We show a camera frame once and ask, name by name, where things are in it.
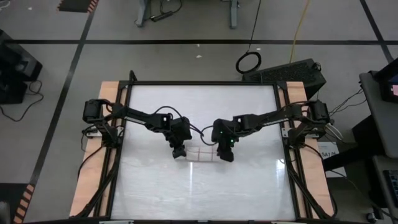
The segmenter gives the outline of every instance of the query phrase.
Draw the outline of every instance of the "black metal frame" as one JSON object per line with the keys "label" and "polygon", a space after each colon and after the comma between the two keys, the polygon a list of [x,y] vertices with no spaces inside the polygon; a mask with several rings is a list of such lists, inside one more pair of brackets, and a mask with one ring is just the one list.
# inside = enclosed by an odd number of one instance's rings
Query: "black metal frame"
{"label": "black metal frame", "polygon": [[[286,82],[263,82],[263,83],[250,83],[250,82],[191,82],[191,81],[187,81],[187,82],[180,82],[180,81],[165,81],[165,82],[152,82],[152,81],[137,81],[134,74],[130,74],[131,79],[129,81],[119,81],[119,86],[118,86],[118,92],[116,95],[116,102],[117,103],[121,103],[121,98],[122,98],[122,94],[124,93],[124,91],[127,90],[127,94],[126,94],[126,99],[124,101],[124,104],[129,106],[129,102],[130,102],[130,97],[131,97],[131,90],[133,88],[134,85],[229,85],[229,86],[233,86],[233,85],[237,85],[237,86],[259,86],[259,85],[268,85],[268,86],[272,86],[274,89],[274,94],[275,94],[275,103],[277,105],[277,109],[280,109],[281,103],[280,103],[280,97],[279,97],[279,88],[283,91],[284,93],[284,100],[286,102],[286,104],[289,104],[289,95],[287,93],[287,85]],[[112,120],[112,125],[116,125],[116,120]],[[123,128],[126,127],[126,121],[123,120],[121,123],[121,126]],[[290,151],[289,151],[289,146],[287,145],[287,142],[285,140],[282,140],[282,146],[284,148],[284,154],[285,154],[285,160],[286,161],[291,161],[290,158]],[[120,158],[121,158],[121,151],[123,148],[123,139],[121,140],[121,144],[118,148],[116,148],[116,155],[114,158],[114,164],[117,165],[117,169],[116,169],[116,175],[113,177],[113,180],[110,183],[110,190],[109,190],[109,198],[108,198],[108,203],[107,203],[107,207],[106,207],[106,214],[105,217],[108,217],[110,219],[111,216],[111,211],[112,211],[112,207],[113,207],[113,199],[114,199],[114,193],[116,190],[116,182],[117,182],[117,178],[118,178],[118,169],[119,169],[119,162],[120,162]],[[101,180],[100,180],[100,184],[103,183],[104,178],[106,177],[107,173],[108,173],[108,166],[109,166],[109,159],[111,157],[111,151],[114,149],[110,149],[107,148],[106,149],[106,155],[104,158],[104,166],[103,166],[103,170],[102,170],[102,174],[101,174]],[[305,183],[305,176],[304,176],[304,171],[303,171],[303,165],[302,165],[302,161],[301,161],[301,156],[300,156],[300,151],[294,151],[295,153],[295,159],[297,160],[297,171],[298,174],[300,176],[300,179],[303,181],[303,183],[306,185]],[[292,194],[292,201],[293,201],[293,207],[294,207],[294,212],[295,212],[295,218],[297,220],[302,219],[300,217],[300,211],[299,211],[299,205],[298,205],[298,200],[297,200],[297,193],[296,193],[296,187],[295,187],[295,182],[292,180],[292,178],[289,176],[289,184],[290,184],[290,192]],[[309,217],[311,220],[312,218],[312,209],[311,206],[309,204],[309,202],[305,199],[305,197],[303,198],[304,202],[305,202],[305,210],[306,210],[306,216]],[[100,214],[100,209],[101,209],[101,203],[102,203],[102,198],[101,200],[96,204],[95,206],[95,210],[94,210],[94,216],[98,216]],[[156,221],[156,220],[135,220],[134,223],[136,222],[166,222],[166,223],[178,223],[178,222],[188,222],[188,223],[198,223],[197,221],[179,221],[179,220],[173,220],[173,221]],[[210,223],[223,223],[223,222],[213,222],[213,221],[209,221]]]}

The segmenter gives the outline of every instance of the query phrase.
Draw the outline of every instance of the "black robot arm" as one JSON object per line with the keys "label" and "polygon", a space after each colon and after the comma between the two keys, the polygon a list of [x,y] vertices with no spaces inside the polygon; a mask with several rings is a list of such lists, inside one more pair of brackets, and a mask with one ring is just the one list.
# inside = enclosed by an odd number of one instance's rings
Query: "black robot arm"
{"label": "black robot arm", "polygon": [[[103,116],[104,105],[110,112],[109,115]],[[118,129],[108,124],[108,121],[119,118],[141,124],[154,133],[162,133],[166,141],[170,143],[170,147],[174,149],[174,158],[186,156],[183,142],[192,139],[188,118],[173,119],[171,114],[147,114],[120,103],[111,103],[108,100],[89,100],[85,103],[83,121],[93,124],[97,128],[102,134],[102,142],[105,147],[117,147],[119,145]]]}
{"label": "black robot arm", "polygon": [[[302,114],[303,106],[308,106],[309,116]],[[291,146],[303,144],[306,135],[314,131],[319,133],[330,122],[326,104],[321,101],[307,101],[301,105],[293,103],[270,113],[234,116],[232,121],[217,119],[213,123],[211,141],[218,142],[217,155],[220,159],[232,162],[234,154],[231,148],[239,138],[260,131],[265,126],[290,120],[302,122],[288,132]]]}

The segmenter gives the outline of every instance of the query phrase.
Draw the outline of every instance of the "white table surface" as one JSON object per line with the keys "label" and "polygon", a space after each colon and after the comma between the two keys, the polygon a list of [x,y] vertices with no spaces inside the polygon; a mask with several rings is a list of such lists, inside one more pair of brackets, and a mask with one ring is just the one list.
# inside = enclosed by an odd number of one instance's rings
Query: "white table surface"
{"label": "white table surface", "polygon": [[[272,86],[134,86],[130,107],[152,113],[173,106],[197,128],[218,118],[276,110]],[[160,113],[173,113],[169,109]],[[187,158],[173,159],[162,134],[128,123],[112,219],[294,220],[278,124],[241,138],[234,162],[197,133],[185,141]],[[210,141],[211,129],[205,131]]]}

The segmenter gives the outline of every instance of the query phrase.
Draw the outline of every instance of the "white cable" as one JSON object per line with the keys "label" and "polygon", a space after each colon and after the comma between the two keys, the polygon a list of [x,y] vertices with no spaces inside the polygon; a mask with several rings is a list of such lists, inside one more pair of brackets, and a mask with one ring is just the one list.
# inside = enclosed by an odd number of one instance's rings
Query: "white cable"
{"label": "white cable", "polygon": [[[328,123],[325,127],[326,127],[327,130],[329,130],[337,139],[339,139],[340,141],[343,140],[343,135],[341,135],[340,131],[339,131],[336,127],[334,127],[334,126],[331,125],[330,123]],[[336,130],[340,136],[338,136],[330,127],[333,127],[333,129]]]}
{"label": "white cable", "polygon": [[4,3],[4,2],[6,2],[6,4],[3,5],[3,6],[0,6],[0,12],[2,11],[2,9],[7,8],[7,7],[10,6],[10,4],[11,4],[11,1],[10,1],[10,0],[3,0],[3,1],[0,1],[0,4],[2,4],[2,3]]}

